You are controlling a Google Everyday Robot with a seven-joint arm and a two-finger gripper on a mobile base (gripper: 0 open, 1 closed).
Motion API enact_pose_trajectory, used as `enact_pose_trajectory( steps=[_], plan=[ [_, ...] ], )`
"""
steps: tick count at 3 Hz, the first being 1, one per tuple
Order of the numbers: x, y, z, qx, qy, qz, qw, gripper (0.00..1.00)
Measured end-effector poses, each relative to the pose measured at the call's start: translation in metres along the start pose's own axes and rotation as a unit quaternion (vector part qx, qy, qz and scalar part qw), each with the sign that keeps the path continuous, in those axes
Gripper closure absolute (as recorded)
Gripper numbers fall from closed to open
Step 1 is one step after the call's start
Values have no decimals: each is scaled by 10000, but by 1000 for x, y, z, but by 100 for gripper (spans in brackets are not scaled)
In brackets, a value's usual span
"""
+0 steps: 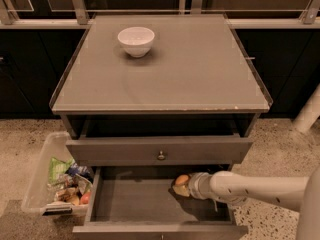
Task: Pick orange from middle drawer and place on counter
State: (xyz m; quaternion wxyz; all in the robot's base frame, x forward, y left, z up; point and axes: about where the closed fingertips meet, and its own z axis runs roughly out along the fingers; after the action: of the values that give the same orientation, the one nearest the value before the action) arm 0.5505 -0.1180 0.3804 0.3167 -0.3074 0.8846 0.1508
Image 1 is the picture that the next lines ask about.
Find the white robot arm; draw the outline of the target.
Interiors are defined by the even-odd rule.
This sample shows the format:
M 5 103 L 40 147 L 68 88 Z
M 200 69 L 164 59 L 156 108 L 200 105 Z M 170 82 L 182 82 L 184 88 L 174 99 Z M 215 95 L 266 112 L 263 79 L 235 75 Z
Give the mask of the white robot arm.
M 240 206 L 251 198 L 296 211 L 296 240 L 320 240 L 320 168 L 308 177 L 253 177 L 231 171 L 182 174 L 172 189 L 199 200 Z

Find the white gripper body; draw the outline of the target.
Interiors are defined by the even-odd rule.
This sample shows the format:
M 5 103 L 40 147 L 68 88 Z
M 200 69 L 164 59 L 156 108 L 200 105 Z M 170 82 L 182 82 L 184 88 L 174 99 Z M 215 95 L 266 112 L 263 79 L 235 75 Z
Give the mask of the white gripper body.
M 188 183 L 190 195 L 195 199 L 206 200 L 212 198 L 210 187 L 211 175 L 206 172 L 194 173 Z

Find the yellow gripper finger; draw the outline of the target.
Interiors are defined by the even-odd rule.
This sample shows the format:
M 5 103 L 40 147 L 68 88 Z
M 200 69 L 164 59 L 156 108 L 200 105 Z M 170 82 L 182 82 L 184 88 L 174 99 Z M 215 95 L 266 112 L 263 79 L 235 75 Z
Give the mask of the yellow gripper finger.
M 183 196 L 183 197 L 190 196 L 190 191 L 186 185 L 174 185 L 173 190 L 179 196 Z

